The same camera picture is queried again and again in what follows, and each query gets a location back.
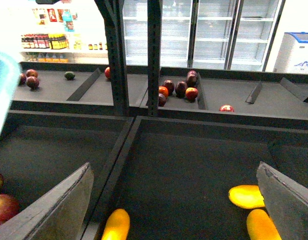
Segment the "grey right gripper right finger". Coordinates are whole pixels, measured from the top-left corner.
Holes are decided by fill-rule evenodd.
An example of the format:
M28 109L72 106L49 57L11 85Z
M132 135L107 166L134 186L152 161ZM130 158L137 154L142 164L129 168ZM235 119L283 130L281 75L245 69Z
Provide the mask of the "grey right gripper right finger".
M265 162L256 173L265 208L283 240L308 240L308 188Z

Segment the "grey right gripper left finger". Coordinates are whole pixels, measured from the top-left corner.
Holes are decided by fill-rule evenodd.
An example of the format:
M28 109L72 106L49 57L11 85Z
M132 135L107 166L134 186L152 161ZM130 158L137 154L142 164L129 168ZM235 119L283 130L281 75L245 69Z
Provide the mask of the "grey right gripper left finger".
M85 163L0 226L0 240L75 240L87 212L94 174Z

